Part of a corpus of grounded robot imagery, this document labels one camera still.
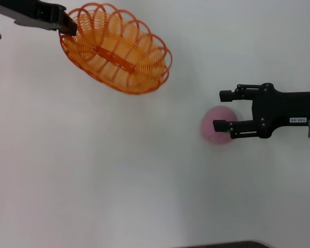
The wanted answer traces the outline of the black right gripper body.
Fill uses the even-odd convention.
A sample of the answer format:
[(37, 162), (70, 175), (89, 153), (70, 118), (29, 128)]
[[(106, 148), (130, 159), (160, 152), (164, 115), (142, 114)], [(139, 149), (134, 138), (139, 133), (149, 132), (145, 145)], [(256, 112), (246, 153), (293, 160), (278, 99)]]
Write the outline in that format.
[(269, 138), (287, 126), (308, 126), (310, 138), (310, 92), (280, 92), (271, 83), (262, 84), (263, 102), (252, 101), (253, 120), (261, 120), (259, 137)]

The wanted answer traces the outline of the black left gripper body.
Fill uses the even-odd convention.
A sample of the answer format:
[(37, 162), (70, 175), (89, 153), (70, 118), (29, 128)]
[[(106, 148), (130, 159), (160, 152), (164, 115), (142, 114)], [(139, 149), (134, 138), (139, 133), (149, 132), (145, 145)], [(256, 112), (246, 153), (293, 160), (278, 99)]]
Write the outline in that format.
[(34, 0), (0, 1), (0, 14), (14, 20), (20, 26), (43, 29), (60, 29), (66, 27), (66, 8)]

